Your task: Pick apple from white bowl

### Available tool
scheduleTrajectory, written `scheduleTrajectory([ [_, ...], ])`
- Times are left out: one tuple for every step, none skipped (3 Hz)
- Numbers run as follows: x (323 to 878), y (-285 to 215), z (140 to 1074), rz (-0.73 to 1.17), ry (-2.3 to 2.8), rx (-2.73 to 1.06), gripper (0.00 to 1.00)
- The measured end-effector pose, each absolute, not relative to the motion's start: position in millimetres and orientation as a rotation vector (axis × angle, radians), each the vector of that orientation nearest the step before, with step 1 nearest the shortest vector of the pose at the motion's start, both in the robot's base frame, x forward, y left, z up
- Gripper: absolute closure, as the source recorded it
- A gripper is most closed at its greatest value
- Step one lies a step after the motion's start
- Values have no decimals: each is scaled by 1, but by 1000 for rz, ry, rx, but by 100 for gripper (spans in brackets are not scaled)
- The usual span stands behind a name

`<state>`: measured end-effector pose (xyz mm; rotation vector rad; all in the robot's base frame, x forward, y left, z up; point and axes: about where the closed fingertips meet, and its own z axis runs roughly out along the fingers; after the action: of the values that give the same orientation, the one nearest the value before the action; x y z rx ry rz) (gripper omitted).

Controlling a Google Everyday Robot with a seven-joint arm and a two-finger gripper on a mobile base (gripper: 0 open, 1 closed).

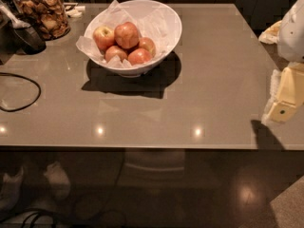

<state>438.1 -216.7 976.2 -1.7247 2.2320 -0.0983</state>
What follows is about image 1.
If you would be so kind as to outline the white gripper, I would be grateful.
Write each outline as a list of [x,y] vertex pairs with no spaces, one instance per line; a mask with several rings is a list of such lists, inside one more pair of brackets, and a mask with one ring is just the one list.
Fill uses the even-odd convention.
[[270,99],[261,118],[266,126],[283,124],[304,105],[304,0],[297,0],[282,21],[264,30],[258,41],[277,43],[279,56],[291,62],[282,71],[273,71]]

